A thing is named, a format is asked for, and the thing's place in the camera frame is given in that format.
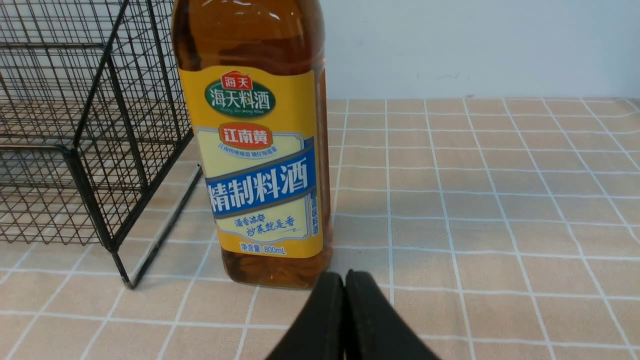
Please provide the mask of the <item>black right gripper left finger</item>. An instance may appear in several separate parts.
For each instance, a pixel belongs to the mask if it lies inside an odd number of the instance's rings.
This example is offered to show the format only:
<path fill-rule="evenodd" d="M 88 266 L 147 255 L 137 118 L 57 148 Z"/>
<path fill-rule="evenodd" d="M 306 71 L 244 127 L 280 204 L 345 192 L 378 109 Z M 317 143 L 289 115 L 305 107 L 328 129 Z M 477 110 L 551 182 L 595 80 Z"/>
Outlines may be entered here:
<path fill-rule="evenodd" d="M 290 328 L 270 351 L 268 360 L 342 360 L 345 286 L 334 272 L 320 274 Z"/>

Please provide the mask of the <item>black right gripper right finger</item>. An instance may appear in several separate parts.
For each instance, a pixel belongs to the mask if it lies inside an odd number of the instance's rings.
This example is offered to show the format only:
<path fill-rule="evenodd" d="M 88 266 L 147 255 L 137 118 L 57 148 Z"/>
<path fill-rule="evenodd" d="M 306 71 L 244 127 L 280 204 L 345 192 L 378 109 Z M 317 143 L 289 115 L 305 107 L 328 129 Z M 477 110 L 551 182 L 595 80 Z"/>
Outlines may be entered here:
<path fill-rule="evenodd" d="M 373 276 L 347 272 L 345 280 L 347 360 L 438 360 L 394 310 Z"/>

